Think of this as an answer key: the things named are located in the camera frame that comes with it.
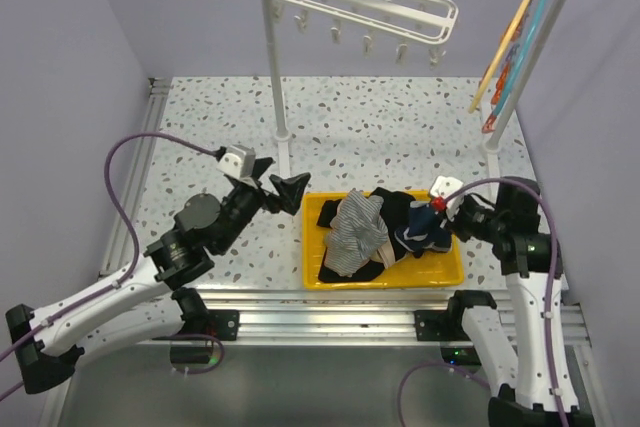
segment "yellow tray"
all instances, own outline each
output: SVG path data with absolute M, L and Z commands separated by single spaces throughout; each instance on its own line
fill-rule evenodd
M 425 190 L 410 191 L 417 200 L 429 200 Z M 346 197 L 346 192 L 306 194 L 302 202 L 302 255 L 304 286 L 311 290 L 335 289 L 401 289 L 417 287 L 447 287 L 461 284 L 464 270 L 454 237 L 448 254 L 425 253 L 421 258 L 409 256 L 389 267 L 371 282 L 324 283 L 318 280 L 326 246 L 324 237 L 329 229 L 318 227 L 320 210 L 327 200 Z

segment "gray wall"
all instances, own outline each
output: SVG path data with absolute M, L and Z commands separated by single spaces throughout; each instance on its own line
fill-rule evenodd
M 145 69 L 154 76 L 264 75 L 268 72 L 259 0 L 109 0 Z M 454 0 L 460 23 L 442 66 L 430 71 L 426 49 L 411 48 L 394 63 L 395 44 L 382 37 L 370 59 L 363 32 L 350 30 L 340 46 L 331 21 L 311 16 L 300 35 L 293 10 L 277 28 L 285 75 L 480 76 L 521 0 Z
M 95 280 L 114 218 L 102 162 L 115 139 L 140 125 L 147 89 L 107 0 L 0 0 L 0 13 L 4 312 Z M 9 344 L 0 327 L 0 350 Z M 18 380 L 10 357 L 0 365 L 0 392 Z M 14 394 L 0 404 L 0 425 L 36 425 L 43 401 Z
M 620 427 L 640 404 L 640 0 L 568 0 L 520 109 Z

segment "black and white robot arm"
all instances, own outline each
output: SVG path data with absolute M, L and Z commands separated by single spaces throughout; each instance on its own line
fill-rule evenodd
M 273 159 L 257 159 L 242 146 L 221 149 L 216 157 L 232 191 L 222 202 L 210 194 L 190 198 L 173 228 L 147 247 L 126 277 L 131 265 L 46 307 L 21 304 L 7 312 L 12 340 L 20 343 L 13 350 L 27 393 L 62 383 L 76 365 L 107 352 L 175 334 L 194 313 L 206 317 L 197 292 L 183 286 L 214 266 L 209 256 L 224 255 L 260 209 L 290 215 L 299 210 L 309 174 L 270 176 L 274 194 L 259 180 Z M 80 305 L 71 309 L 73 304 Z
M 537 184 L 526 179 L 536 192 Z M 591 415 L 581 413 L 569 377 L 560 313 L 562 266 L 552 279 L 550 313 L 545 314 L 551 238 L 538 231 L 537 202 L 513 185 L 501 184 L 494 208 L 472 195 L 446 199 L 462 187 L 452 177 L 438 177 L 431 188 L 439 211 L 438 223 L 466 242 L 489 242 L 500 260 L 513 304 L 518 353 L 504 332 L 495 301 L 483 291 L 458 291 L 443 314 L 449 328 L 464 332 L 473 342 L 491 387 L 489 423 L 492 427 L 560 426 L 556 396 L 562 399 L 572 427 L 592 427 Z M 547 359 L 545 320 L 551 320 L 553 362 L 558 388 L 554 389 Z

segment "speckled tabletop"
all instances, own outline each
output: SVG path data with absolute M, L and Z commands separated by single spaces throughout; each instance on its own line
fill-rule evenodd
M 476 78 L 293 77 L 284 79 L 293 174 L 312 174 L 309 191 L 425 189 L 437 175 L 487 175 L 478 115 L 466 112 Z M 264 77 L 175 78 L 160 130 L 199 145 L 234 143 L 277 158 L 274 114 Z M 503 137 L 501 173 L 532 177 L 514 117 Z M 277 173 L 277 166 L 271 171 Z M 228 181 L 215 161 L 156 143 L 137 229 L 142 245 L 170 228 L 198 192 L 221 198 Z M 467 288 L 502 289 L 490 246 L 461 245 Z M 302 289 L 301 218 L 260 213 L 198 284 L 229 289 Z

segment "yellow hanger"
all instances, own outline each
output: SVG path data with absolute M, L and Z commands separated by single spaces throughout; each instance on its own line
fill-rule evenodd
M 478 104 L 480 103 L 482 96 L 487 90 L 487 87 L 489 86 L 489 82 L 491 81 L 493 74 L 495 74 L 496 69 L 498 68 L 498 65 L 500 65 L 500 60 L 504 56 L 504 53 L 506 52 L 507 47 L 511 42 L 511 38 L 513 37 L 513 34 L 518 28 L 518 24 L 524 17 L 524 14 L 527 11 L 527 8 L 529 7 L 530 3 L 531 3 L 531 0 L 522 0 L 520 7 L 518 7 L 518 11 L 516 12 L 516 15 L 511 20 L 509 27 L 507 27 L 507 31 L 505 32 L 504 36 L 500 40 L 500 46 L 498 47 L 498 51 L 496 52 L 495 57 L 491 61 L 491 64 L 489 64 L 487 71 L 484 73 L 484 77 L 482 77 L 482 80 L 480 81 L 480 86 L 478 87 L 478 91 L 476 92 L 476 95 L 473 98 L 473 101 L 471 102 L 471 106 L 469 107 L 469 112 L 475 112 L 476 109 L 478 108 Z

